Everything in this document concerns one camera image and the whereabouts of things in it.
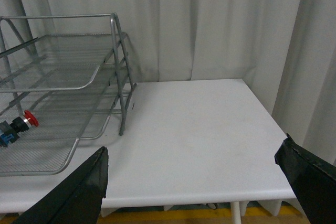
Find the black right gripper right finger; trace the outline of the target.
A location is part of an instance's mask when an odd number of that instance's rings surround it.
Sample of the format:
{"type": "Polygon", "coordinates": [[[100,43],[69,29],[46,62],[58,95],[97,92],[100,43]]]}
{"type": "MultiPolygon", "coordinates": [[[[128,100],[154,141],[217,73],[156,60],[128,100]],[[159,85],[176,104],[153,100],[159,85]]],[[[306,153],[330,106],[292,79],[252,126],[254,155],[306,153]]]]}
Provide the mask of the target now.
{"type": "Polygon", "coordinates": [[[335,223],[335,166],[296,144],[290,135],[275,154],[311,223],[335,223]]]}

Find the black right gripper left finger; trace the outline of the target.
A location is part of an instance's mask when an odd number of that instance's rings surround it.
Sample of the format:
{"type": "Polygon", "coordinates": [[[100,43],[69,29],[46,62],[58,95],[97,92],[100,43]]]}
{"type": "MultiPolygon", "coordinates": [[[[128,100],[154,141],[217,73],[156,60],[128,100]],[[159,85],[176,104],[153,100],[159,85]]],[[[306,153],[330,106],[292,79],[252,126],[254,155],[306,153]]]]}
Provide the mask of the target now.
{"type": "Polygon", "coordinates": [[[108,185],[108,149],[99,148],[16,223],[96,223],[108,185]]]}

